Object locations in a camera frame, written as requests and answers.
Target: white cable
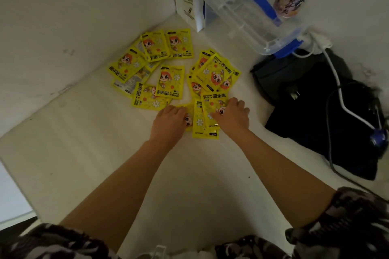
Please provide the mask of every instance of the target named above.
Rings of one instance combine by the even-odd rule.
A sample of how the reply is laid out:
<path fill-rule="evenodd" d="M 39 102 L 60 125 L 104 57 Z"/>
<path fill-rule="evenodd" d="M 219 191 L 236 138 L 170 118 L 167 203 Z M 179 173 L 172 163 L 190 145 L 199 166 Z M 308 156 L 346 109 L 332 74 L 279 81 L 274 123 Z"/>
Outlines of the white cable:
<path fill-rule="evenodd" d="M 316 42 L 314 42 L 314 40 L 312 38 L 312 51 L 310 53 L 308 53 L 307 55 L 298 55 L 295 52 L 292 52 L 292 55 L 294 55 L 295 57 L 298 57 L 298 58 L 307 58 L 314 53 L 315 49 L 316 49 Z"/>
<path fill-rule="evenodd" d="M 342 107 L 342 109 L 352 115 L 353 117 L 357 118 L 358 120 L 360 120 L 361 122 L 365 123 L 367 126 L 369 126 L 371 129 L 375 129 L 375 127 L 370 124 L 369 122 L 367 122 L 365 119 L 359 117 L 357 114 L 353 113 L 352 111 L 350 111 L 348 108 L 346 108 L 346 106 L 344 105 L 344 101 L 343 101 L 343 95 L 342 95 L 342 89 L 340 88 L 340 80 L 339 80 L 339 77 L 338 77 L 338 73 L 336 72 L 335 70 L 335 67 L 334 65 L 332 64 L 332 61 L 331 59 L 329 58 L 328 56 L 328 53 L 326 52 L 326 50 L 317 42 L 317 40 L 315 39 L 315 37 L 312 35 L 312 38 L 314 39 L 314 41 L 316 42 L 316 44 L 319 46 L 319 48 L 323 51 L 323 54 L 324 56 L 326 57 L 327 61 L 328 61 L 328 64 L 332 70 L 332 72 L 334 73 L 334 76 L 335 76 L 335 80 L 337 82 L 337 86 L 338 86 L 338 94 L 339 94 L 339 101 L 340 101 L 340 106 Z"/>

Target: white wall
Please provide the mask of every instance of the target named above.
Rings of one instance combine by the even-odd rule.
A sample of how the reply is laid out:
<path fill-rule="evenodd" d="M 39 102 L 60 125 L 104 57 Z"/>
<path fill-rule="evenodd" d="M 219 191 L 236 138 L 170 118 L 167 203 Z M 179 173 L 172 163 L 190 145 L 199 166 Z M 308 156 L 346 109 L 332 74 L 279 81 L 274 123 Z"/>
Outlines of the white wall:
<path fill-rule="evenodd" d="M 22 220 L 13 221 L 16 217 L 23 217 L 26 214 L 31 215 Z M 0 230 L 34 216 L 31 206 L 0 160 Z"/>
<path fill-rule="evenodd" d="M 175 12 L 174 0 L 0 0 L 0 136 Z"/>
<path fill-rule="evenodd" d="M 331 38 L 355 79 L 383 90 L 381 101 L 389 113 L 389 1 L 309 0 L 300 14 Z"/>

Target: hand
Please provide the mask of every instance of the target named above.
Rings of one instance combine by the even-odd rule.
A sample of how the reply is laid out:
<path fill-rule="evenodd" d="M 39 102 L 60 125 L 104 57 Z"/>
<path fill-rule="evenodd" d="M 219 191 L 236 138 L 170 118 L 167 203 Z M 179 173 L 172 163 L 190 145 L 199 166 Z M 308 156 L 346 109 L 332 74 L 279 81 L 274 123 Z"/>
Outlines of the hand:
<path fill-rule="evenodd" d="M 175 107 L 174 105 L 168 105 L 159 111 L 151 127 L 149 141 L 170 151 L 185 132 L 186 123 L 184 118 L 186 113 L 186 107 Z"/>
<path fill-rule="evenodd" d="M 238 101 L 236 97 L 228 101 L 225 112 L 221 115 L 219 112 L 211 113 L 213 119 L 219 124 L 230 138 L 238 136 L 242 130 L 249 129 L 250 109 L 244 107 L 243 100 Z"/>

